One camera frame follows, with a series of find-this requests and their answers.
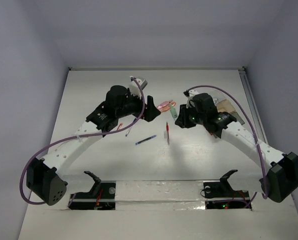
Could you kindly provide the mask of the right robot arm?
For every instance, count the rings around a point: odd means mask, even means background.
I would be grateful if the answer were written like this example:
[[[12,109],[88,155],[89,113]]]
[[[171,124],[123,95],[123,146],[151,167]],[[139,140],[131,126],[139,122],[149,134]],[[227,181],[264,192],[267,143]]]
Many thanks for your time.
[[[249,132],[228,112],[219,112],[208,93],[185,91],[187,103],[179,107],[175,124],[182,129],[203,126],[210,134],[236,147],[259,168],[259,173],[234,176],[233,169],[220,178],[219,190],[231,196],[238,190],[247,190],[266,195],[281,203],[298,188],[298,155],[284,153],[269,146]]]

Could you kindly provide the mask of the blue ballpoint pen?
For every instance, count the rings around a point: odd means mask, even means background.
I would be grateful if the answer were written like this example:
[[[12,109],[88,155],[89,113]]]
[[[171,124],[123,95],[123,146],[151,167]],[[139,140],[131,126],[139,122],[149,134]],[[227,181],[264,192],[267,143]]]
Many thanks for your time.
[[[133,127],[133,125],[132,126],[130,126],[129,128],[128,128],[128,130],[127,130],[127,132],[125,133],[125,137],[127,137],[128,135],[129,135],[129,133],[130,133],[130,131],[131,131],[131,129],[132,129],[132,127]]]

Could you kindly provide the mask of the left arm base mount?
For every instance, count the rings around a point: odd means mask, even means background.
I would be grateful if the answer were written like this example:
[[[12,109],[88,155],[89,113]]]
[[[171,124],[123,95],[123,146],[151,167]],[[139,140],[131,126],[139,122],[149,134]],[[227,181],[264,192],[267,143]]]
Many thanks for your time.
[[[104,181],[97,177],[90,171],[84,171],[86,175],[92,178],[94,181],[91,189],[87,192],[76,192],[70,195],[70,200],[114,200],[116,193],[116,182],[115,181]]]

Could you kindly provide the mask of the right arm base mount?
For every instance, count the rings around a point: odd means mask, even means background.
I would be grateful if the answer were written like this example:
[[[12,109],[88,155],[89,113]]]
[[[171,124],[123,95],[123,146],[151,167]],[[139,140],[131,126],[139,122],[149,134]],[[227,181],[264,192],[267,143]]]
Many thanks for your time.
[[[200,195],[206,199],[234,198],[239,191],[233,190],[228,182],[228,179],[237,171],[237,169],[233,169],[225,173],[219,180],[204,182]]]

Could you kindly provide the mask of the green correction tape pen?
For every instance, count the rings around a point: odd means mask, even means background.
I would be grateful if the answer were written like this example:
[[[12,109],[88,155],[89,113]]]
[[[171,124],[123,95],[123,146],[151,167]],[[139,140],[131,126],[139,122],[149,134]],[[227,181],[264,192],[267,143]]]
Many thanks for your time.
[[[178,113],[172,104],[169,105],[169,111],[170,111],[170,114],[171,114],[173,120],[176,121],[176,119],[178,118]]]

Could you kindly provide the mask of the pink highlighter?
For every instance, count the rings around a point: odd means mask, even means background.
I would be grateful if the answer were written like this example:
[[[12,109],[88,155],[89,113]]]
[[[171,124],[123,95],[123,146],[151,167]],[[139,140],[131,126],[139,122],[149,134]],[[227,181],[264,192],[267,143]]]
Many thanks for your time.
[[[168,106],[171,102],[172,102],[172,100],[164,101],[164,102],[160,103],[156,108],[162,109],[162,108]]]

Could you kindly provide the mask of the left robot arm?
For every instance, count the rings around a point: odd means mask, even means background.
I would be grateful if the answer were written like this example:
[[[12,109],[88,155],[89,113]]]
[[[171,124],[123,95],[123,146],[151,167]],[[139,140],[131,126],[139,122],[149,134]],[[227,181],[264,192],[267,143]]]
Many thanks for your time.
[[[153,121],[161,112],[152,96],[144,96],[143,87],[133,81],[129,87],[114,85],[105,100],[90,113],[73,136],[54,142],[57,149],[38,159],[34,155],[26,164],[20,181],[39,198],[39,205],[53,206],[67,191],[65,172],[91,145],[106,135],[116,134],[119,119],[134,116],[136,121]]]

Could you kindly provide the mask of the orange highlighter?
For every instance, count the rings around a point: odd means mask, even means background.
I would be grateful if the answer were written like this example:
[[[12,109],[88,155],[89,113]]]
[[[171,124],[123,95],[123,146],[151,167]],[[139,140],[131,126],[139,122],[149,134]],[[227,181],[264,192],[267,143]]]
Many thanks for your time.
[[[172,104],[173,106],[176,105],[176,102],[175,101],[172,101],[170,104]],[[164,112],[167,112],[170,110],[170,104],[164,108],[161,108],[161,109],[158,109],[161,113],[164,113]]]

